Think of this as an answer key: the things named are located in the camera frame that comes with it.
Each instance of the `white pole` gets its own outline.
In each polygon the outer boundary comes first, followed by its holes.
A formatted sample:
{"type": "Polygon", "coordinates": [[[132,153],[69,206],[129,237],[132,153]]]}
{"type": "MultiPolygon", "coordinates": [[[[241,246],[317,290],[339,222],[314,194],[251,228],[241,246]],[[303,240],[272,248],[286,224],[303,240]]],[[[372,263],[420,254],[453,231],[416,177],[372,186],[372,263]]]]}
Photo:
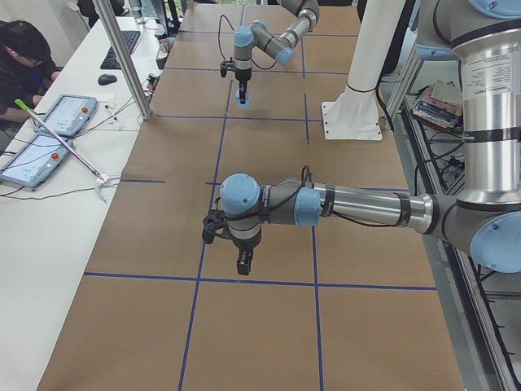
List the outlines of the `white pole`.
{"type": "Polygon", "coordinates": [[[326,139],[381,140],[374,88],[405,0],[367,0],[348,75],[335,102],[322,103],[326,139]]]}

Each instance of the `person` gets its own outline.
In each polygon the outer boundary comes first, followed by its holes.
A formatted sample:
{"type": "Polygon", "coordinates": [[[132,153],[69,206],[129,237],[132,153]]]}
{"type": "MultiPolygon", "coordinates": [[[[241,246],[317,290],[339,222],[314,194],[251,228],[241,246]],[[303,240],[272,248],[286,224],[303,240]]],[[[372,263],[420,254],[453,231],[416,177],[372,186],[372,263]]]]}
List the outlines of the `person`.
{"type": "MultiPolygon", "coordinates": [[[[129,13],[128,8],[123,8],[125,1],[124,0],[111,0],[110,1],[112,10],[114,11],[114,15],[123,16],[129,13]]],[[[85,17],[89,18],[89,26],[92,27],[99,19],[98,14],[96,13],[96,7],[92,0],[78,0],[77,2],[78,8],[80,8],[80,13],[85,17]]]]}
{"type": "Polygon", "coordinates": [[[28,113],[15,104],[22,99],[34,108],[59,75],[49,43],[29,22],[0,23],[0,120],[24,122],[28,113]]]}

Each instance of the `blue object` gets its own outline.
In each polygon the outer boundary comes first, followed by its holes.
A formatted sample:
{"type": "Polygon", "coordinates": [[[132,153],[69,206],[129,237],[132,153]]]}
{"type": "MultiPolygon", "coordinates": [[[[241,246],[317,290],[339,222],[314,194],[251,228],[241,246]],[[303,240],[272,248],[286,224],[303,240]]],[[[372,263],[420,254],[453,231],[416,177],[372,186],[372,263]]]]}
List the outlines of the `blue object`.
{"type": "Polygon", "coordinates": [[[481,227],[472,239],[471,256],[491,270],[521,271],[521,212],[502,214],[481,227]]]}
{"type": "Polygon", "coordinates": [[[25,146],[0,169],[0,181],[25,187],[40,186],[58,168],[69,150],[51,135],[36,133],[25,146]]]}
{"type": "Polygon", "coordinates": [[[281,65],[286,65],[290,62],[290,59],[293,57],[293,49],[290,47],[285,47],[281,51],[277,53],[275,56],[275,61],[277,61],[281,65]]]}
{"type": "Polygon", "coordinates": [[[238,108],[249,108],[250,107],[250,91],[246,91],[246,102],[241,103],[241,99],[239,97],[239,90],[235,93],[235,99],[237,99],[237,107],[238,108]]]}
{"type": "Polygon", "coordinates": [[[267,25],[266,22],[264,22],[262,19],[256,19],[256,20],[253,20],[253,23],[258,23],[258,24],[260,24],[262,27],[264,27],[266,30],[268,29],[268,25],[267,25]]]}
{"type": "Polygon", "coordinates": [[[416,44],[416,57],[425,61],[449,61],[458,59],[450,47],[416,44]]]}
{"type": "Polygon", "coordinates": [[[496,19],[521,18],[521,2],[519,0],[469,0],[479,12],[496,19]]]}
{"type": "MultiPolygon", "coordinates": [[[[90,119],[97,103],[96,98],[92,96],[61,94],[42,120],[59,136],[72,137],[90,119]]],[[[34,131],[49,134],[39,124],[35,126],[34,131]]]]}
{"type": "Polygon", "coordinates": [[[246,174],[234,174],[221,184],[221,205],[228,214],[247,212],[259,201],[261,189],[257,181],[246,174]]]}
{"type": "Polygon", "coordinates": [[[320,193],[303,187],[296,196],[293,217],[297,226],[316,226],[320,217],[320,193]]]}
{"type": "Polygon", "coordinates": [[[234,31],[234,43],[238,47],[247,47],[253,43],[253,31],[249,26],[239,26],[234,31]]]}

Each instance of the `light blue joint cap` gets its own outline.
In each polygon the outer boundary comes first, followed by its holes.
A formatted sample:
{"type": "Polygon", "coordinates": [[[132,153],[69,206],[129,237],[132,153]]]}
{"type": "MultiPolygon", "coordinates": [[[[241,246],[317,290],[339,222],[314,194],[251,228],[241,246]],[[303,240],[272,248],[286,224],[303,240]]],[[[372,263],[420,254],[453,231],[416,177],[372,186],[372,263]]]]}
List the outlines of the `light blue joint cap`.
{"type": "Polygon", "coordinates": [[[521,18],[521,2],[519,0],[469,0],[479,12],[496,19],[521,18]]]}
{"type": "Polygon", "coordinates": [[[303,187],[296,196],[293,218],[297,226],[316,226],[320,217],[320,193],[303,187]]]}
{"type": "Polygon", "coordinates": [[[247,212],[259,200],[257,181],[246,174],[234,174],[221,184],[221,205],[225,213],[247,212]]]}
{"type": "Polygon", "coordinates": [[[266,30],[268,29],[268,25],[266,22],[264,22],[262,19],[256,19],[256,20],[253,20],[253,23],[258,23],[260,24],[262,27],[264,27],[266,30]]]}
{"type": "Polygon", "coordinates": [[[238,108],[249,108],[250,107],[250,91],[246,91],[246,103],[241,103],[241,99],[239,97],[239,90],[235,93],[235,99],[237,100],[238,108]]]}
{"type": "Polygon", "coordinates": [[[416,44],[416,57],[425,61],[450,61],[458,59],[450,47],[416,44]]]}
{"type": "Polygon", "coordinates": [[[253,43],[253,31],[249,26],[238,26],[234,31],[234,44],[247,47],[253,43]]]}
{"type": "Polygon", "coordinates": [[[281,51],[277,53],[275,56],[275,61],[277,61],[281,65],[287,65],[290,62],[290,59],[293,57],[293,49],[290,47],[285,47],[281,51]]]}
{"type": "Polygon", "coordinates": [[[471,242],[472,259],[501,273],[521,271],[521,212],[502,214],[481,227],[471,242]]]}

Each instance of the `computer keyboard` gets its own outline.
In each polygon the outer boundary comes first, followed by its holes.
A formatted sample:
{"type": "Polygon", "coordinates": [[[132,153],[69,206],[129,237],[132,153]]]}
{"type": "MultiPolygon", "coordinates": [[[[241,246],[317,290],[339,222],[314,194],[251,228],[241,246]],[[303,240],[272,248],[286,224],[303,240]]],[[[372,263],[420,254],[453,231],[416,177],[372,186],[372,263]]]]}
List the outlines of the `computer keyboard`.
{"type": "MultiPolygon", "coordinates": [[[[141,32],[138,30],[124,30],[121,31],[121,34],[123,34],[123,42],[127,46],[127,49],[129,49],[129,52],[132,53],[138,44],[139,36],[141,35],[141,32]]],[[[100,66],[101,69],[121,69],[120,63],[117,62],[116,59],[116,53],[114,52],[114,49],[111,48],[108,50],[107,55],[105,56],[105,59],[101,63],[100,66]]]]}

